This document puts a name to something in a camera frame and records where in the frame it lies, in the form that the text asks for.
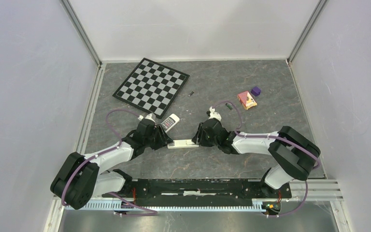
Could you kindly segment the long white remote control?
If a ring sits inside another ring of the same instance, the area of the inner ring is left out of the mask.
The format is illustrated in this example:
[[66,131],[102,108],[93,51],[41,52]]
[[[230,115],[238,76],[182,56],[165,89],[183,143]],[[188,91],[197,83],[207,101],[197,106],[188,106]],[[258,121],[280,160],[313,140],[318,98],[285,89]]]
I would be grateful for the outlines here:
[[167,145],[168,149],[182,149],[182,148],[197,148],[198,144],[194,143],[191,139],[173,140],[172,143]]

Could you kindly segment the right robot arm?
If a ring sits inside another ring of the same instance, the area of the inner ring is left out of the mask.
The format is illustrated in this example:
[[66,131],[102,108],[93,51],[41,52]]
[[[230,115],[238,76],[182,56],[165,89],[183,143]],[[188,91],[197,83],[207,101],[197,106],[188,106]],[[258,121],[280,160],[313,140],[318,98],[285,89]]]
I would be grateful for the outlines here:
[[284,184],[292,180],[306,181],[321,162],[320,149],[290,126],[271,133],[228,131],[217,119],[199,124],[192,142],[203,147],[217,147],[225,154],[264,154],[272,156],[277,164],[262,177],[260,192],[272,197]]

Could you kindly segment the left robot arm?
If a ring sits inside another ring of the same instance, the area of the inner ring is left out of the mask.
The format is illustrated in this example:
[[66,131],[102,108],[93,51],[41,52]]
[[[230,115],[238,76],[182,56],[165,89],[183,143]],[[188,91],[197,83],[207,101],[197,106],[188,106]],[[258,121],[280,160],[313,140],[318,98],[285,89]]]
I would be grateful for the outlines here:
[[132,183],[122,174],[107,170],[133,160],[148,147],[157,150],[172,142],[160,124],[144,118],[137,129],[115,145],[91,154],[70,153],[51,183],[50,191],[73,209],[80,209],[92,197],[109,192],[127,197],[132,192]]

